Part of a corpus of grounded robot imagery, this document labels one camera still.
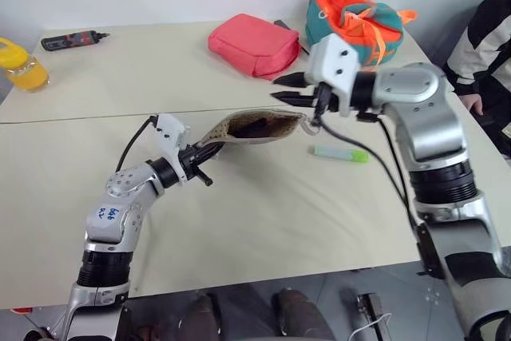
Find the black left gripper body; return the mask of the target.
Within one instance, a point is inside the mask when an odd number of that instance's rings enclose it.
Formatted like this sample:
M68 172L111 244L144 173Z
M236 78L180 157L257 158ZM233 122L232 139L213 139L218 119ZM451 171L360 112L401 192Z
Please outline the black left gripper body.
M198 177L207 187L213 184L212 178L200 169L200 166L205 161L198 160L198 152L195 149L195 145L188 145L185 149L180 150L178 159L184 170L187 181Z

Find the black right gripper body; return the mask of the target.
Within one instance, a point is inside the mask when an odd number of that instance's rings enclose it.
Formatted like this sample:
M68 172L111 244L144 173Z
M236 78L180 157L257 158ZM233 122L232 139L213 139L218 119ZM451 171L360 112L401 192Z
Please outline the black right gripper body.
M315 87L313 96L315 97L315 117L321 117L326 112L337 113L339 111L339 97L334 94L334 89L325 81L315 81L306 75L304 77L308 85Z

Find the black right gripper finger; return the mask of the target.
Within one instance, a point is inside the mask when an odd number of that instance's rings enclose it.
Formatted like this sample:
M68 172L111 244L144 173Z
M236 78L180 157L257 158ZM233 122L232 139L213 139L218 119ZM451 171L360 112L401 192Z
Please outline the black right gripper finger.
M277 77L274 81L276 85L284 85L293 88L307 88L308 81L304 72L295 72Z
M271 96L287 105L300 108L314 107L317 99L315 95L302 95L296 91L279 91L271 93Z

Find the bystander bare hand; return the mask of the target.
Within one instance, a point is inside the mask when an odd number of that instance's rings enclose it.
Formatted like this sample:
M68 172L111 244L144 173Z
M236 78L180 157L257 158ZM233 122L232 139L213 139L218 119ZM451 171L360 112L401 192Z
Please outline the bystander bare hand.
M478 116L483 115L482 98L478 93L471 93L458 96L461 103L469 110L476 113Z

